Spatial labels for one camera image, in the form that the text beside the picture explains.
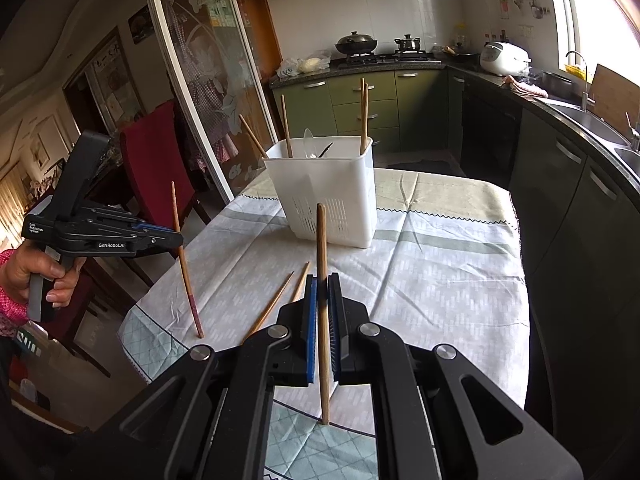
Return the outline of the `left hand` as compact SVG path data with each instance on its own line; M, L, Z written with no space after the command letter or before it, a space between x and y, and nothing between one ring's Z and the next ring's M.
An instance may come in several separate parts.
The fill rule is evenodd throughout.
M66 270L61 263L54 261L28 240L2 263L1 288L6 296L18 304L26 304L30 278L32 274L38 274L53 282L46 296L47 302L55 308L65 308L72 300L85 262L85 257L76 258Z

